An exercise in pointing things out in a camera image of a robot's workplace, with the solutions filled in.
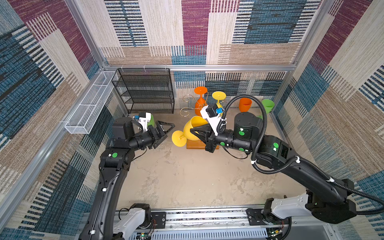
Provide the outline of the gold wire wine glass rack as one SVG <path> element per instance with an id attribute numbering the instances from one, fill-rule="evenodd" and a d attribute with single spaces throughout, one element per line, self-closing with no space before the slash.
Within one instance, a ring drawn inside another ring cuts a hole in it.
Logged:
<path id="1" fill-rule="evenodd" d="M 183 101 L 185 103 L 188 103 L 190 101 L 189 98 L 193 98 L 195 100 L 195 102 L 196 102 L 195 97 L 193 97 L 190 94 L 187 94 L 187 95 L 183 96 Z M 189 108 L 189 107 L 181 108 L 180 109 L 180 115 L 182 117 L 188 117 L 190 115 L 188 110 L 192 110 L 192 108 Z M 205 148 L 205 144 L 201 140 L 198 140 L 198 141 L 187 140 L 187 144 L 186 145 L 187 145 L 187 149 L 201 149 L 202 150 L 202 149 Z"/>

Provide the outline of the yellow front wine glass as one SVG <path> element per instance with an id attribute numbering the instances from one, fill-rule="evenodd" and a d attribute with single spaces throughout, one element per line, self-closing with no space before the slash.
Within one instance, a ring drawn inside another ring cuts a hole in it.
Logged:
<path id="1" fill-rule="evenodd" d="M 172 142 L 177 147 L 183 147 L 187 144 L 187 140 L 198 141 L 199 138 L 191 133 L 191 129 L 201 127 L 208 122 L 200 116 L 192 117 L 184 126 L 183 131 L 175 131 L 172 134 Z"/>

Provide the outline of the yellow wine glass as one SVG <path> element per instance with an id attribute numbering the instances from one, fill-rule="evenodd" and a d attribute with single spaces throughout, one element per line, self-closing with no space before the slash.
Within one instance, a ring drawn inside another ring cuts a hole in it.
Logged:
<path id="1" fill-rule="evenodd" d="M 212 97 L 217 101 L 217 107 L 222 108 L 221 102 L 226 99 L 227 95 L 224 92 L 216 91 L 212 93 Z"/>
<path id="2" fill-rule="evenodd" d="M 183 131 L 175 131 L 172 134 L 172 142 L 177 147 L 183 147 L 187 144 L 187 140 L 198 141 L 199 138 L 191 133 L 191 129 L 201 127 L 208 122 L 200 116 L 192 117 L 184 126 Z"/>

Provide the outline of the orange back wine glass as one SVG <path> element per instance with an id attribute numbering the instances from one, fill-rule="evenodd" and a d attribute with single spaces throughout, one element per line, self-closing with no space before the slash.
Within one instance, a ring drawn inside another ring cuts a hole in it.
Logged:
<path id="1" fill-rule="evenodd" d="M 199 95 L 200 98 L 198 100 L 196 100 L 196 103 L 195 103 L 195 114 L 197 116 L 201 116 L 201 109 L 207 105 L 207 102 L 206 100 L 203 98 L 203 96 L 208 92 L 208 89 L 206 87 L 197 87 L 194 89 L 194 93 Z"/>

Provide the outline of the orange wine glass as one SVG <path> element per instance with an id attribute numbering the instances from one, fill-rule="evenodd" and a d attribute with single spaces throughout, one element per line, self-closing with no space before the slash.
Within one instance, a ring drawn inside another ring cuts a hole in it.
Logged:
<path id="1" fill-rule="evenodd" d="M 239 110 L 244 113 L 247 112 L 252 106 L 252 100 L 248 98 L 241 98 L 239 101 Z"/>
<path id="2" fill-rule="evenodd" d="M 203 98 L 203 96 L 208 92 L 208 89 L 206 87 L 197 87 L 194 89 L 194 93 L 199 95 L 200 98 L 198 100 L 196 100 L 196 103 L 195 103 L 195 114 L 197 116 L 201 116 L 201 109 L 207 105 L 207 102 L 206 100 Z"/>

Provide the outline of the yellow back wine glass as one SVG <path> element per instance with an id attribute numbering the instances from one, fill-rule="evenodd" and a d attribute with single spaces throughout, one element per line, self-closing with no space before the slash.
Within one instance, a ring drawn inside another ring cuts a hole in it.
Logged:
<path id="1" fill-rule="evenodd" d="M 217 101 L 217 107 L 222 108 L 221 102 L 226 99 L 227 95 L 224 92 L 216 91 L 212 93 L 212 97 Z"/>

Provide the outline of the orange front wine glass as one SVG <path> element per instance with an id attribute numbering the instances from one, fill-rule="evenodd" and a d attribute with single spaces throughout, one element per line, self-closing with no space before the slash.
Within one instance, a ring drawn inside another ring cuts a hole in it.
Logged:
<path id="1" fill-rule="evenodd" d="M 247 112 L 252 106 L 252 100 L 248 98 L 241 98 L 239 101 L 239 110 L 244 113 Z"/>

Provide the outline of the green wine glass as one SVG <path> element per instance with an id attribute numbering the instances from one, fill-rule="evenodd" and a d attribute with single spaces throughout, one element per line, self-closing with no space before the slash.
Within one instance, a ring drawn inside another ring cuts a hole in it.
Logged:
<path id="1" fill-rule="evenodd" d="M 262 100 L 262 105 L 265 109 L 266 115 L 268 115 L 275 107 L 275 103 L 272 100 L 268 99 Z"/>
<path id="2" fill-rule="evenodd" d="M 155 126 L 155 118 L 154 118 L 154 116 L 152 114 L 151 114 L 151 119 L 148 122 L 148 126 L 152 126 L 152 127 Z"/>

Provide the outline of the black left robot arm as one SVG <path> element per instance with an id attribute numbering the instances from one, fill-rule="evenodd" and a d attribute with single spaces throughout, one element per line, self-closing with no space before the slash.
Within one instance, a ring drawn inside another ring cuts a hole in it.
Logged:
<path id="1" fill-rule="evenodd" d="M 140 240 L 150 240 L 155 229 L 165 227 L 166 215 L 152 214 L 148 204 L 133 204 L 118 223 L 115 216 L 123 183 L 136 159 L 135 152 L 157 148 L 174 127 L 162 121 L 148 125 L 131 117 L 114 122 L 113 145 L 101 154 L 97 193 L 80 240 L 127 240 L 138 229 L 143 231 Z"/>

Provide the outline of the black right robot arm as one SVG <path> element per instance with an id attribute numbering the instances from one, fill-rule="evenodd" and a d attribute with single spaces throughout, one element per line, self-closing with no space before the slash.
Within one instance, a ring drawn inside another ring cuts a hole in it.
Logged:
<path id="1" fill-rule="evenodd" d="M 234 130 L 225 130 L 215 135 L 209 124 L 194 127 L 190 132 L 203 141 L 206 151 L 214 152 L 218 145 L 246 153 L 253 153 L 253 147 L 261 134 L 263 121 L 249 112 L 235 116 Z M 352 181 L 324 178 L 312 163 L 307 163 L 294 149 L 281 139 L 265 135 L 256 152 L 256 164 L 270 170 L 278 170 L 304 187 L 306 193 L 292 198 L 267 199 L 264 209 L 248 214 L 266 224 L 276 224 L 290 217 L 313 216 L 325 223 L 338 224 L 357 215 L 356 204 L 348 200 L 350 193 L 334 186 L 338 183 L 353 188 Z"/>

